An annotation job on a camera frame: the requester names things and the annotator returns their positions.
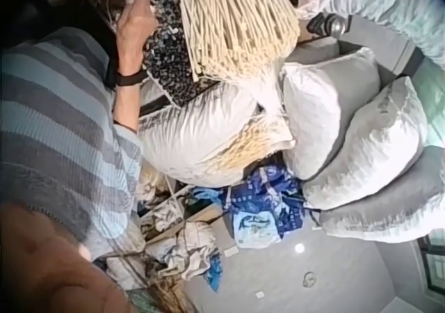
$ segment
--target hand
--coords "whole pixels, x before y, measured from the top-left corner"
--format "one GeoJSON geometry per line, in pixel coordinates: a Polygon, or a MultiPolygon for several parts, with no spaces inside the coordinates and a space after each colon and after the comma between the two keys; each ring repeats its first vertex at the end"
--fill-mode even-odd
{"type": "Polygon", "coordinates": [[[150,0],[127,1],[116,33],[121,75],[132,75],[140,70],[145,42],[158,26],[150,0]]]}

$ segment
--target person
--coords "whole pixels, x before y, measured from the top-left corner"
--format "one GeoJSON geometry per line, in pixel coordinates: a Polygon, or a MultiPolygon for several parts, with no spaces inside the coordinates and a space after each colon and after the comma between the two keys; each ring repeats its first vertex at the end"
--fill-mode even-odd
{"type": "MultiPolygon", "coordinates": [[[[118,71],[141,69],[149,0],[118,20],[118,71]]],[[[135,312],[91,261],[129,225],[140,172],[139,86],[104,85],[108,56],[79,29],[2,51],[1,284],[16,312],[135,312]]]]}

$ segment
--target wristwatch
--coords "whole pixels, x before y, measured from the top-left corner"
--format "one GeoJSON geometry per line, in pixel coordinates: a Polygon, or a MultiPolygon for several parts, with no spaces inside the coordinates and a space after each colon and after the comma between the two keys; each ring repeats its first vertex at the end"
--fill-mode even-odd
{"type": "Polygon", "coordinates": [[[143,68],[132,75],[121,75],[118,72],[118,62],[114,59],[110,59],[104,83],[105,86],[114,89],[116,86],[126,87],[137,85],[138,83],[143,82],[147,77],[147,70],[144,70],[143,68]]]}
{"type": "Polygon", "coordinates": [[[126,75],[126,76],[123,76],[119,72],[116,72],[115,83],[117,86],[121,86],[121,87],[133,86],[133,85],[137,85],[138,83],[141,83],[146,78],[147,78],[147,71],[145,71],[142,68],[140,69],[139,72],[132,74],[132,75],[126,75]]]}

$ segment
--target striped shirt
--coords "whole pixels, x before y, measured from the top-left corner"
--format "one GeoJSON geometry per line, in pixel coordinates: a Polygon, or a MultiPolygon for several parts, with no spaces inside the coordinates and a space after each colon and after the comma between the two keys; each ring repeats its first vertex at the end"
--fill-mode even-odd
{"type": "Polygon", "coordinates": [[[1,200],[57,220],[93,259],[118,250],[131,239],[140,141],[113,123],[106,52],[63,28],[1,58],[1,200]]]}

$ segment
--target window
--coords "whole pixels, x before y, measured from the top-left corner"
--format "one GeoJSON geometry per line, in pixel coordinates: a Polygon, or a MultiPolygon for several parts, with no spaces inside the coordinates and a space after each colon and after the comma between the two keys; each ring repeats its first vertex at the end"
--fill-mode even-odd
{"type": "Polygon", "coordinates": [[[429,290],[445,296],[445,229],[420,238],[419,246],[429,290]]]}

